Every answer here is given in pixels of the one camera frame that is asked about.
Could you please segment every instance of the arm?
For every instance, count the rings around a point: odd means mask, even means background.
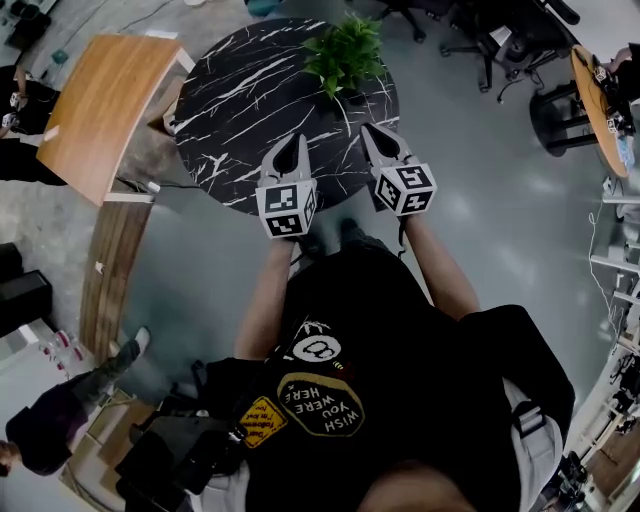
[[[609,70],[609,72],[615,73],[616,71],[618,71],[620,64],[622,64],[625,60],[628,60],[630,58],[631,58],[631,48],[627,46],[625,48],[622,48],[616,54],[615,59],[613,59],[609,64],[607,64],[606,67]]]
[[[20,66],[16,66],[16,74],[14,78],[18,81],[18,92],[20,96],[27,95],[27,74]]]
[[[405,232],[434,306],[455,320],[480,311],[478,297],[467,276],[420,216],[407,219]]]
[[[238,359],[262,360],[278,342],[295,242],[274,240],[235,343]]]

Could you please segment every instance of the black box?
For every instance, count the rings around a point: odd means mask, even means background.
[[[53,290],[38,271],[0,284],[0,337],[51,313]]]
[[[0,244],[0,283],[21,276],[22,256],[15,244]]]

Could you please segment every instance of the backpack strap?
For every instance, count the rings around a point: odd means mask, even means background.
[[[511,405],[511,441],[520,474],[520,512],[533,507],[562,458],[562,434],[556,421],[511,381],[503,379]]]

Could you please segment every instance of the black marble tabletop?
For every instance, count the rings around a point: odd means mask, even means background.
[[[307,137],[318,210],[336,205],[372,180],[360,125],[396,129],[398,98],[391,75],[363,82],[357,96],[339,93],[344,113],[304,73],[304,41],[329,25],[277,19],[220,41],[196,64],[176,110],[176,143],[189,174],[212,197],[257,215],[255,189],[265,153],[299,131]]]

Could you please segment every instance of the green plant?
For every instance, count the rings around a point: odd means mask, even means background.
[[[331,99],[341,89],[357,89],[368,76],[385,73],[380,63],[380,22],[349,16],[340,26],[321,37],[305,41],[314,52],[305,61],[305,71],[318,75]]]

